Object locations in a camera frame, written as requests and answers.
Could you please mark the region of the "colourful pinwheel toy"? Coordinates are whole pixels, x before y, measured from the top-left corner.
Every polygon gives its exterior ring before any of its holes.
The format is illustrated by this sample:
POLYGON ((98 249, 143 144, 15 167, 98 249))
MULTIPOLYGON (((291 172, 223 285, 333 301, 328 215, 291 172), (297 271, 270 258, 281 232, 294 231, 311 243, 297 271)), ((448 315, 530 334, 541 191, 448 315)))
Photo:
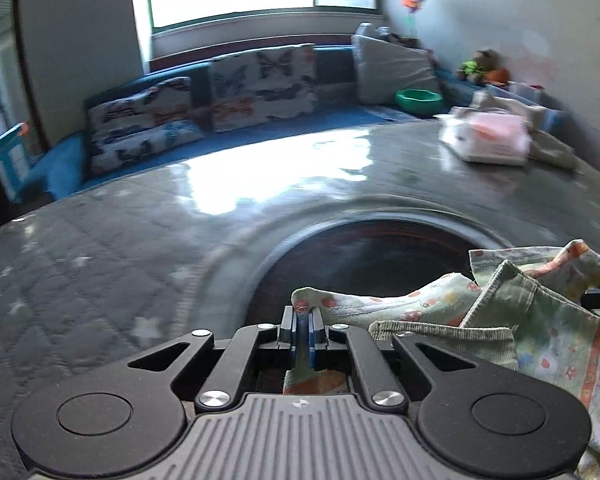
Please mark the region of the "colourful pinwheel toy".
POLYGON ((417 37, 416 14, 422 10, 426 0, 402 0, 402 6, 406 10, 406 27, 408 36, 417 37))

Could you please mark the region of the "butterfly cushion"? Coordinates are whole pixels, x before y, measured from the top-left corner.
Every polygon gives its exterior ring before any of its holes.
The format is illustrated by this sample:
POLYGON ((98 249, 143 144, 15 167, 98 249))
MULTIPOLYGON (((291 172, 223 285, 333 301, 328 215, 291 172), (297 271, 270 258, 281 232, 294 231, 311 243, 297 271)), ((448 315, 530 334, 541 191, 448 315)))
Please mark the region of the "butterfly cushion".
POLYGON ((188 77, 174 77, 90 108, 91 172, 106 174, 201 140, 191 86, 188 77))
POLYGON ((313 44, 252 49, 212 58, 212 124, 216 132, 315 112, 313 44))

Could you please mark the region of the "grey pillow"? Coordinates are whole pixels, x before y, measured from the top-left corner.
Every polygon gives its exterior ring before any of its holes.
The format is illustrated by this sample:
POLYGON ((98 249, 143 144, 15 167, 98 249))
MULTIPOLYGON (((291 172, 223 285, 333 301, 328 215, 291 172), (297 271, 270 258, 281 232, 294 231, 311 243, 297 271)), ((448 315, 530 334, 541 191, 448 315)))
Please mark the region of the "grey pillow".
POLYGON ((390 104, 396 92, 405 89, 440 91, 426 51, 381 39, 370 23, 358 25, 351 44, 361 103, 390 104))

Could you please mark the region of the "clear plastic storage box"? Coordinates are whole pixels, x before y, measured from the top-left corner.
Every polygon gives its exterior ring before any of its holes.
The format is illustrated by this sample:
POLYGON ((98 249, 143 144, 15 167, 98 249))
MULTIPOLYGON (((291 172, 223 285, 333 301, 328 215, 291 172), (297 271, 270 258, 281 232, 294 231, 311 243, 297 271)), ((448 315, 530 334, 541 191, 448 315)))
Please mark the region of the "clear plastic storage box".
POLYGON ((513 99, 527 106, 542 107, 542 117, 536 121, 536 128, 551 134, 562 131, 567 114, 563 110, 549 107, 543 90, 516 81, 511 81, 507 86, 487 84, 486 90, 498 98, 513 99))

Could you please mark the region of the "blue white cabinet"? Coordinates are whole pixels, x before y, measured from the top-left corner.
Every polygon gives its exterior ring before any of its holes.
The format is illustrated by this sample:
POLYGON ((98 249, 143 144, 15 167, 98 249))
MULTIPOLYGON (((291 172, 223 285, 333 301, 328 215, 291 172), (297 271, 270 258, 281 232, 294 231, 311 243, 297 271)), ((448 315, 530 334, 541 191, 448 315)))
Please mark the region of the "blue white cabinet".
POLYGON ((24 180, 31 170, 24 139, 29 132, 26 122, 20 122, 0 135, 0 181, 8 199, 15 203, 24 180))

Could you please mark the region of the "wet wipes pack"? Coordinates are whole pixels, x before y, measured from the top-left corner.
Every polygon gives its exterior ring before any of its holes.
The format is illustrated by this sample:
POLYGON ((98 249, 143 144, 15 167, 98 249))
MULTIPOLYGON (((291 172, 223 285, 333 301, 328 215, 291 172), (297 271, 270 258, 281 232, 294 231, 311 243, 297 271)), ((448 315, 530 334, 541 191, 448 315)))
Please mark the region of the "wet wipes pack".
POLYGON ((464 162, 524 166, 529 158, 531 136, 521 116, 470 110, 436 118, 440 142, 464 162))

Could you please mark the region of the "beige folded cloth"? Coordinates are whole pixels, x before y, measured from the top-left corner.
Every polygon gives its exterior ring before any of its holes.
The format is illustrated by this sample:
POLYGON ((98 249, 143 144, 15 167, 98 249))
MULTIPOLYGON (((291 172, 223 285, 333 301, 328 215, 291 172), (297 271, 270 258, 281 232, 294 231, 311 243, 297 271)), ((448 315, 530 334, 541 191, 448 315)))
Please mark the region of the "beige folded cloth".
POLYGON ((536 121, 542 117, 542 107, 527 106, 513 99, 498 98, 492 96, 488 90, 476 91, 469 107, 483 112, 504 110, 504 112, 524 118, 531 138, 529 156, 532 159, 562 170, 572 171, 577 168, 577 157, 573 148, 555 138, 551 133, 536 128, 536 121))

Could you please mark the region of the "blue sofa bench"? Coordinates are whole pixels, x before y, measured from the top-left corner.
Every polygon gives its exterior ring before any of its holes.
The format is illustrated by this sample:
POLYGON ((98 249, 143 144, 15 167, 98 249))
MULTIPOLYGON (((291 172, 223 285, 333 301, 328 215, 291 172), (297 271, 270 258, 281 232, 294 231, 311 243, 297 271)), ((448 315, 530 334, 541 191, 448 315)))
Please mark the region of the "blue sofa bench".
POLYGON ((418 115, 399 110, 396 104, 358 104, 355 95, 353 50, 350 46, 337 44, 316 49, 315 90, 318 104, 313 114, 216 133, 211 129, 211 119, 205 109, 211 103, 208 68, 207 62, 200 62, 159 70, 157 73, 96 94, 85 101, 85 107, 89 110, 107 101, 125 99, 172 77, 188 77, 192 81, 193 90, 190 100, 194 109, 202 114, 194 120, 201 134, 199 139, 168 148, 161 153, 145 153, 132 159, 128 158, 117 169, 94 174, 88 152, 91 130, 77 131, 62 139, 33 167, 20 188, 18 198, 23 202, 33 202, 41 196, 49 200, 61 200, 128 174, 229 148, 330 129, 383 122, 416 122, 420 118, 418 115))

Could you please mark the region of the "grey quilted star mat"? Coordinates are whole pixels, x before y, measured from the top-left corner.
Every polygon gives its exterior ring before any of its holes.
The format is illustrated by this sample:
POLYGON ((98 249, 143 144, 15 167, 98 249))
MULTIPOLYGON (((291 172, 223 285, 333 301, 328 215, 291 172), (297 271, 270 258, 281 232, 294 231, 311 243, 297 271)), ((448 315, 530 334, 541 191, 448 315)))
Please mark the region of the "grey quilted star mat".
POLYGON ((474 248, 600 252, 600 172, 471 165, 435 122, 323 131, 112 180, 0 229, 0 479, 29 393, 196 328, 277 322, 314 287, 401 296, 474 248))

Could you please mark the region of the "right butterfly cushion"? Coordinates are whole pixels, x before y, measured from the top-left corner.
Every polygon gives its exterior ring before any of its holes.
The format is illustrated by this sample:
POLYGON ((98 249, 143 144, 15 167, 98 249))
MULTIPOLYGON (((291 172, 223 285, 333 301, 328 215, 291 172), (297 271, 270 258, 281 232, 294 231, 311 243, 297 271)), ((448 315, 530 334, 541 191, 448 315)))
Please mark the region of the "right butterfly cushion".
POLYGON ((315 112, 313 44, 252 49, 212 58, 212 124, 216 132, 315 112))

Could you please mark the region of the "floral patterned child garment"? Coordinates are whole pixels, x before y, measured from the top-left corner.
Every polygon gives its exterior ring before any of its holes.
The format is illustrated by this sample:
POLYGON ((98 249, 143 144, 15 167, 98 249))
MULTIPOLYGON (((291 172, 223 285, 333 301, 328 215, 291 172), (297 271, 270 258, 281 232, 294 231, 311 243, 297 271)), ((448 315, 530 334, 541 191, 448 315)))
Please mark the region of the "floral patterned child garment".
POLYGON ((583 295, 600 289, 600 254, 583 240, 564 247, 473 249, 471 276, 448 273, 404 296, 372 297, 296 289, 298 315, 361 327, 373 339, 412 332, 549 382, 588 409, 592 438, 578 466, 600 479, 600 308, 583 295))

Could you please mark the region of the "green plastic bowl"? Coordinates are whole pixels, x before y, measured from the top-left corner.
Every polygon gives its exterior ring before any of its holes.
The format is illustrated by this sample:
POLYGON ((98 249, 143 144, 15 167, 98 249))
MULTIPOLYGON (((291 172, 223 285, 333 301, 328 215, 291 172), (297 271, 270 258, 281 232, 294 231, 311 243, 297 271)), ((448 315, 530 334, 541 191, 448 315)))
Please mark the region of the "green plastic bowl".
POLYGON ((430 117, 444 110, 442 95, 425 89, 403 89, 394 95, 396 105, 405 113, 430 117))

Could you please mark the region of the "left butterfly cushion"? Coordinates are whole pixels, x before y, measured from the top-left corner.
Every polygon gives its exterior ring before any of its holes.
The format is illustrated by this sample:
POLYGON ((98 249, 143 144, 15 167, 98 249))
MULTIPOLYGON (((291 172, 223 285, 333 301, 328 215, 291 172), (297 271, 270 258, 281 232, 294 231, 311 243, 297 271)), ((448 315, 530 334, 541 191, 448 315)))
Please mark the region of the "left butterfly cushion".
POLYGON ((90 108, 91 172, 106 174, 201 140, 191 86, 188 77, 174 77, 90 108))

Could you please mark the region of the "stuffed toy animal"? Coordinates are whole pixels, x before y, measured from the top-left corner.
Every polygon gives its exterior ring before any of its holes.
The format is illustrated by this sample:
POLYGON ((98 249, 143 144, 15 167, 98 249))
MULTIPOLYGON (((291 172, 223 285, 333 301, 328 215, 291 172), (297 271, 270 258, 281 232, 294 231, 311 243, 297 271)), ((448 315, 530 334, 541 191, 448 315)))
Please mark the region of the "stuffed toy animal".
POLYGON ((479 49, 456 70, 455 77, 476 86, 493 84, 505 87, 509 83, 509 71, 501 62, 498 52, 479 49))

